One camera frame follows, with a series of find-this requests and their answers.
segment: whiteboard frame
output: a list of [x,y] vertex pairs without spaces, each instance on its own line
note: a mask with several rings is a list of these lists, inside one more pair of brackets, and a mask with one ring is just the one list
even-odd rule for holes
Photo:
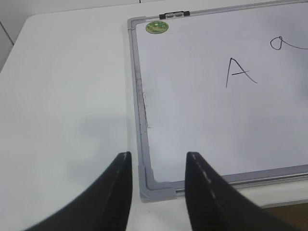
[[[190,16],[187,17],[303,2],[308,2],[308,0],[277,0],[272,2],[254,3],[241,6],[195,11],[191,12]],[[157,182],[154,179],[154,173],[151,167],[136,26],[140,23],[156,20],[160,20],[159,16],[136,17],[128,20],[137,131],[139,186],[140,197],[143,202],[175,199],[177,198],[177,196],[184,195],[184,181]],[[281,182],[307,180],[308,165],[226,175],[223,176],[223,178],[235,188],[246,188],[260,185],[276,184]]]

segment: wooden surface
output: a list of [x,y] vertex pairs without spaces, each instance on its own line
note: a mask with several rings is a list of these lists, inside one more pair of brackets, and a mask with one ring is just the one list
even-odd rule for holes
[[308,203],[267,208],[265,210],[300,230],[308,231]]

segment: sticker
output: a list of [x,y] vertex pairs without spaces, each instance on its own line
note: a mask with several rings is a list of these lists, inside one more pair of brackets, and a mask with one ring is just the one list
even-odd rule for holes
[[168,30],[169,26],[163,21],[155,21],[146,25],[146,31],[151,34],[161,34]]

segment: whiteboard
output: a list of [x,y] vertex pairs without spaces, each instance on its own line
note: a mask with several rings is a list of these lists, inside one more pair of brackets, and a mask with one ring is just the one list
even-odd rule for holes
[[183,181],[189,151],[221,175],[308,165],[307,12],[297,3],[176,18],[162,34],[137,24],[157,182]]

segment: white tabletop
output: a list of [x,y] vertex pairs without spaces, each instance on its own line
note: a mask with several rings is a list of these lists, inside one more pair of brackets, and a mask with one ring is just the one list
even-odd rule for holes
[[[184,198],[139,198],[127,20],[259,0],[166,0],[30,17],[0,74],[0,230],[18,231],[133,154],[128,231],[190,230]],[[241,190],[258,205],[308,199],[308,181]]]

